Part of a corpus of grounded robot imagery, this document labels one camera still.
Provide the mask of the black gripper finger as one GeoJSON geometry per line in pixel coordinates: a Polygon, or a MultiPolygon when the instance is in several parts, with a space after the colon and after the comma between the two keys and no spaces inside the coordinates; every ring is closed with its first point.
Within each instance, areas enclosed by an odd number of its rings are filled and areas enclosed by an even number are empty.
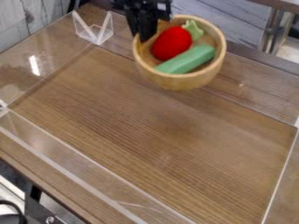
{"type": "Polygon", "coordinates": [[[133,36],[135,36],[139,33],[139,12],[137,10],[127,10],[126,20],[130,26],[133,36]]]}
{"type": "Polygon", "coordinates": [[[139,35],[141,41],[146,42],[157,34],[158,14],[155,10],[141,10],[139,35]]]}

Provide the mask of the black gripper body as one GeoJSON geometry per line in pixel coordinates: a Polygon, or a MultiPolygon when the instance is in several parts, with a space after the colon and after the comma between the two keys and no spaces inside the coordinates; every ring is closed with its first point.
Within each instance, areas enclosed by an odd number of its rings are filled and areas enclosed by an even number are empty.
{"type": "Polygon", "coordinates": [[[113,7],[125,12],[151,11],[161,19],[170,20],[173,2],[174,0],[113,0],[113,7]]]}

